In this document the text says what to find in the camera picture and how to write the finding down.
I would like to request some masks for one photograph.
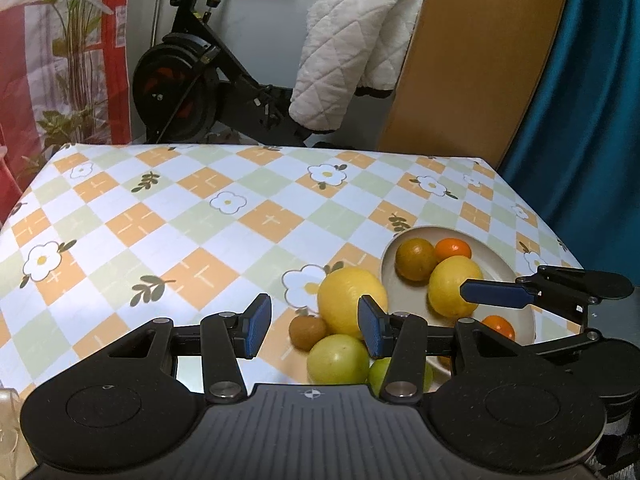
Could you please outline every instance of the white bowl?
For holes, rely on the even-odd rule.
[[[458,238],[471,247],[471,259],[482,270],[484,279],[496,282],[513,282],[516,278],[513,269],[498,254],[479,240],[445,227],[414,227],[407,229],[407,231],[400,233],[391,240],[382,256],[380,281],[382,281],[388,295],[389,313],[399,310],[409,312],[423,317],[430,325],[453,326],[455,323],[455,320],[442,317],[428,307],[426,286],[411,285],[396,274],[396,251],[402,242],[410,238],[423,238],[433,245],[443,238]],[[535,341],[536,327],[533,310],[530,305],[523,309],[516,309],[480,304],[473,312],[473,318],[482,321],[492,314],[502,316],[511,323],[516,334],[516,343],[529,345]],[[436,357],[427,357],[427,361],[440,372],[450,375],[447,367],[444,367]]]

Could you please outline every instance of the green fruit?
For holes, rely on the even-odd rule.
[[[380,386],[382,386],[382,381],[385,378],[386,370],[389,368],[390,362],[391,357],[385,357],[383,359],[374,361],[374,363],[371,365],[371,368],[369,368],[369,384],[376,397],[380,394]],[[432,382],[433,369],[427,362],[425,362],[422,390],[424,392],[428,392]]]
[[[362,384],[369,373],[369,354],[350,335],[330,335],[309,352],[306,372],[313,384]]]

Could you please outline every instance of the white blanket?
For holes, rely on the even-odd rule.
[[[392,90],[422,0],[313,0],[289,114],[337,130],[358,86]]]

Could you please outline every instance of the checkered tablecloth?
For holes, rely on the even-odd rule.
[[[295,308],[337,262],[379,273],[392,237],[438,225],[491,247],[517,274],[578,266],[479,159],[267,146],[60,150],[0,235],[0,381],[22,396],[158,317],[197,324],[260,292],[273,322],[248,383],[304,382]],[[537,311],[539,340],[575,327]]]

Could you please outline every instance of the wooden cabinet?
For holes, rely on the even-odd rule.
[[[565,0],[425,0],[384,152],[480,156],[497,166],[529,106]]]

